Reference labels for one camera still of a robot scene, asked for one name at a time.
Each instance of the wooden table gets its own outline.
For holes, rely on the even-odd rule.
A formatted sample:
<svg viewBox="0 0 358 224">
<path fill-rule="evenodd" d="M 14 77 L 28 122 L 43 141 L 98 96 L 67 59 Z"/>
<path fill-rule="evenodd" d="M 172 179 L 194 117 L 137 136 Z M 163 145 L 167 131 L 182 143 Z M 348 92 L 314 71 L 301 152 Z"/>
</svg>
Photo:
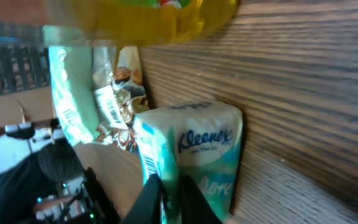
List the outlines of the wooden table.
<svg viewBox="0 0 358 224">
<path fill-rule="evenodd" d="M 220 33 L 140 52 L 155 106 L 217 98 L 246 114 L 233 220 L 358 223 L 358 1 L 242 1 Z M 77 151 L 125 215 L 137 156 Z"/>
</svg>

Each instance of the teal packaging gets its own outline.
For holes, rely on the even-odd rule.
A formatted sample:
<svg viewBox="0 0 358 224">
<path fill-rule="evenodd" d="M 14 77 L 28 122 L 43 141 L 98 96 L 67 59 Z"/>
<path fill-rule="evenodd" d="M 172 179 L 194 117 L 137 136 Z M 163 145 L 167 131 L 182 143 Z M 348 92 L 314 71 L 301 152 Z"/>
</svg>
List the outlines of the teal packaging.
<svg viewBox="0 0 358 224">
<path fill-rule="evenodd" d="M 157 173 L 167 191 L 162 223 L 181 223 L 178 175 L 198 184 L 216 216 L 224 221 L 241 151 L 242 113 L 220 101 L 200 101 L 137 114 L 134 121 L 144 183 Z"/>
</svg>

